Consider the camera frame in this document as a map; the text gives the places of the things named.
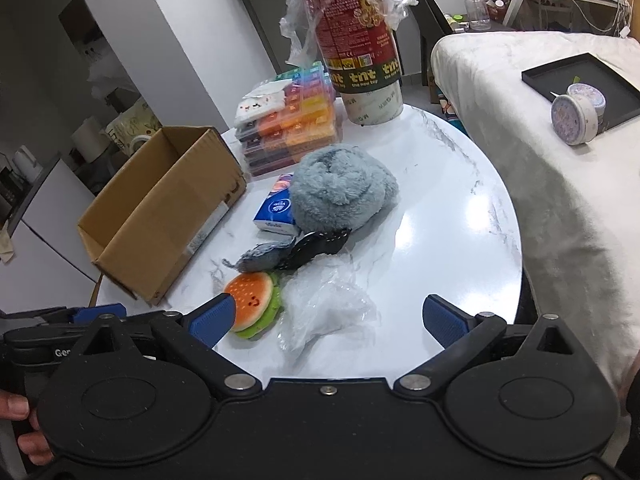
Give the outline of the hamburger plush toy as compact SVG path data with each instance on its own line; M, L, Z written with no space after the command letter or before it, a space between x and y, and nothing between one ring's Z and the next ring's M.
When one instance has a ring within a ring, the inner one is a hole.
M279 281L273 273L241 273L224 292L235 304L231 331L243 339L254 338L269 328L281 309Z

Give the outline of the dark grey sock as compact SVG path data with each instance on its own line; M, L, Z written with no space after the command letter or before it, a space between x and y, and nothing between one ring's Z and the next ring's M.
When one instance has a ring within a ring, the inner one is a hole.
M311 232L299 240L292 237L284 242L259 244L244 252L236 263L224 259L222 264L240 273L295 271L318 255L336 255L351 232Z

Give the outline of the clear plastic bag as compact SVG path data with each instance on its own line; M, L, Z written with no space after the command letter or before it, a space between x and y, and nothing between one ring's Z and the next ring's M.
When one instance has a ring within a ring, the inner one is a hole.
M378 309L357 284L349 254L314 257L281 286L278 344L288 362L298 361L320 338L372 322Z

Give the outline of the blue tissue pack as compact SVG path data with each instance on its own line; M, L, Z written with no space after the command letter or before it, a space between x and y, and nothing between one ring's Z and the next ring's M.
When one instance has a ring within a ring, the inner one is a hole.
M254 225L261 231L297 236L299 229L292 215L290 186L292 174L281 174L260 205L254 217Z

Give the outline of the grey fluffy plush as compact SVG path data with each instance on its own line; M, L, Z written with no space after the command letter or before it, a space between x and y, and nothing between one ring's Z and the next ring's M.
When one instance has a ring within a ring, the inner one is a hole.
M290 185L292 216L305 232L355 231L395 203L399 185L356 146L320 148L300 161Z

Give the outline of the brown cardboard box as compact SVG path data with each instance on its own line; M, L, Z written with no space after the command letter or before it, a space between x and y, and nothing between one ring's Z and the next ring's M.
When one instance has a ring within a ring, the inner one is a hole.
M245 190L241 166L215 129L165 127L129 157L77 229L102 274L159 304Z

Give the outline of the white bed blanket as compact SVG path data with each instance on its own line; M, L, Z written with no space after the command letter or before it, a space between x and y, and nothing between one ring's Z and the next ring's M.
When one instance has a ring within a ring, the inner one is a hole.
M639 351L639 124L572 148L524 70L591 53L630 82L637 40L562 32L481 32L436 44L436 84L497 168L520 222L536 306L564 318L614 387Z

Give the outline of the white kettle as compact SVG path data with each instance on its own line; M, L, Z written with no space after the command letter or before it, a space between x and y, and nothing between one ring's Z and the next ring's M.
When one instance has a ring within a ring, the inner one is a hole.
M12 159L17 170L30 184L33 184L42 173L43 166L25 145L21 145L14 152Z

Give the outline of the cream air fryer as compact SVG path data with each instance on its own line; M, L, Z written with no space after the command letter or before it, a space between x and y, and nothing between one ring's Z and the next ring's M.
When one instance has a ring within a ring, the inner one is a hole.
M86 162L96 160L111 144L111 139L94 116L86 118L70 138Z

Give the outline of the yellow printed bag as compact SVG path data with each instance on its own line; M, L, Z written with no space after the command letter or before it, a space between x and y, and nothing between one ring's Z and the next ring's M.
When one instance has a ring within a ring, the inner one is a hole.
M134 151L131 145L138 136L152 136L162 124L143 98L137 99L132 107L120 113L106 127L106 135L127 156Z

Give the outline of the white card packet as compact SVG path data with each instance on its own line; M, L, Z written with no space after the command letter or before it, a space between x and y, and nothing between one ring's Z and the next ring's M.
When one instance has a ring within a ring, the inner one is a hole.
M285 89L292 84L291 78L263 82L250 90L236 108L234 125L241 127L248 122L266 117L285 109Z

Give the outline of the round white tin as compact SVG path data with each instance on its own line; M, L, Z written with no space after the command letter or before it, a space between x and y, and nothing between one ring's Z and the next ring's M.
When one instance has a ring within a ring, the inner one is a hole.
M603 130L606 99L591 84L574 82L551 104L551 122L556 135L567 145L591 142Z

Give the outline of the clear plastic bottle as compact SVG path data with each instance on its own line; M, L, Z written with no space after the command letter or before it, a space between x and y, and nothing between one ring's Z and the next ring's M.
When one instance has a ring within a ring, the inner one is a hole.
M484 0L465 0L465 7L470 29L474 32L487 32L491 29L491 20Z

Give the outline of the red paper bucket with bag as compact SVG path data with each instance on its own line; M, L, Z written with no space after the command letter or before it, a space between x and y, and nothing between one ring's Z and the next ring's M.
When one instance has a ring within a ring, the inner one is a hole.
M401 62L394 32L418 0L286 0L281 35L288 64L320 60L348 119L360 126L389 122L402 111Z

